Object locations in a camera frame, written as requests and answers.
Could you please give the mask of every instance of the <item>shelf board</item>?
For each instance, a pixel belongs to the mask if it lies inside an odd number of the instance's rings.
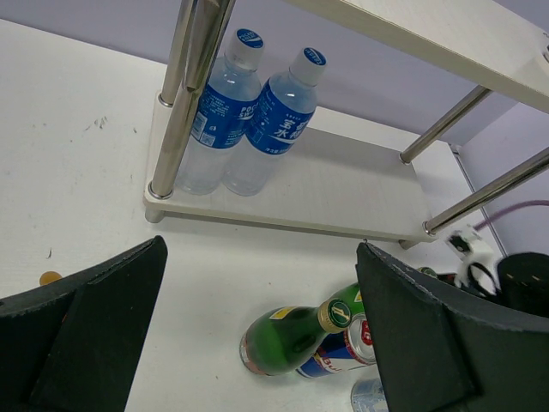
[[[171,112],[156,102],[147,183]],[[395,129],[377,126],[382,134],[395,134]],[[433,241],[421,227],[431,218],[424,192],[413,166],[401,163],[398,154],[392,148],[309,127],[275,176],[253,197],[238,196],[224,185],[210,195],[191,195],[176,181],[169,199],[160,201],[145,190],[144,202],[150,209],[306,232]]]
[[[285,0],[549,112],[549,36],[491,0]]]

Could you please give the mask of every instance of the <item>water bottle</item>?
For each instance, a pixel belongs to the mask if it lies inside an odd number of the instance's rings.
[[[263,49],[257,33],[240,28],[225,56],[215,61],[179,171],[178,185],[183,190],[206,195],[219,185],[225,165],[256,110],[261,93],[256,71]]]
[[[303,49],[289,70],[268,79],[245,138],[226,166],[223,184],[241,196],[257,194],[295,143],[317,108],[315,86],[326,68],[324,55]]]
[[[380,378],[361,379],[351,391],[354,412],[389,412]]]

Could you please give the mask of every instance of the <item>gray wall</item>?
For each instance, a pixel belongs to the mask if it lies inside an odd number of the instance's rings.
[[[518,104],[462,148],[462,161],[475,189],[490,183],[549,147],[549,115]],[[549,172],[533,178],[486,206],[493,214],[514,203],[549,200]],[[518,210],[495,222],[508,253],[549,254],[549,208]]]
[[[535,15],[518,0],[502,1]],[[179,4],[180,0],[2,0],[0,17],[165,62]],[[238,0],[229,32],[236,27],[250,27],[265,38],[263,80],[284,70],[300,47],[315,46],[329,59],[319,85],[322,106],[404,130],[425,131],[474,87],[281,0]],[[492,96],[446,138],[463,144],[514,104]]]

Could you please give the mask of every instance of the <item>white table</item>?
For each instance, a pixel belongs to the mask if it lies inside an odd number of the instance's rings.
[[[147,223],[148,129],[165,66],[6,21],[0,56],[0,296],[37,287],[46,270],[69,275],[160,234],[168,264],[128,411],[350,410],[353,382],[375,367],[262,379],[241,366],[238,343],[263,312],[318,305],[355,281],[359,242],[213,221]],[[325,109],[314,124],[341,128],[343,120],[375,127]],[[415,138],[398,136],[394,148]],[[433,214],[470,193],[443,142],[414,166]],[[480,220],[477,212],[458,226]],[[409,251],[377,244],[412,266],[459,263],[441,240]]]

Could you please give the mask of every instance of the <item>metal pole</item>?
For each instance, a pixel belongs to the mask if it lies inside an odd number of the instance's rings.
[[[477,86],[471,93],[465,96],[457,105],[452,107],[449,112],[444,114],[431,128],[413,142],[406,150],[401,153],[401,160],[408,164],[418,157],[421,152],[431,146],[441,135],[446,133],[450,127],[456,124],[467,113],[471,112],[482,100],[484,100],[492,91]]]
[[[160,223],[165,215],[166,212],[164,210],[145,209],[145,219],[147,219],[149,223]]]
[[[187,51],[189,50],[190,32],[192,31],[192,16],[196,13],[195,7],[196,1],[182,0],[179,8],[168,67],[166,68],[164,84],[160,93],[160,103],[168,107],[173,106],[179,85],[183,79],[185,64],[187,63]]]
[[[173,103],[153,181],[148,186],[152,196],[163,199],[172,194],[173,184],[189,141],[198,99],[206,86],[235,1],[194,0],[194,18],[191,16],[189,21],[194,29],[190,36],[184,79]]]
[[[511,169],[503,176],[500,176],[471,196],[466,197],[440,215],[433,217],[429,221],[425,221],[423,228],[427,234],[436,234],[455,221],[459,221],[462,217],[480,209],[493,199],[500,197],[504,193],[515,189],[527,180],[544,172],[547,168],[549,168],[549,148]],[[415,245],[414,242],[409,240],[403,240],[400,244],[404,249],[409,249]]]

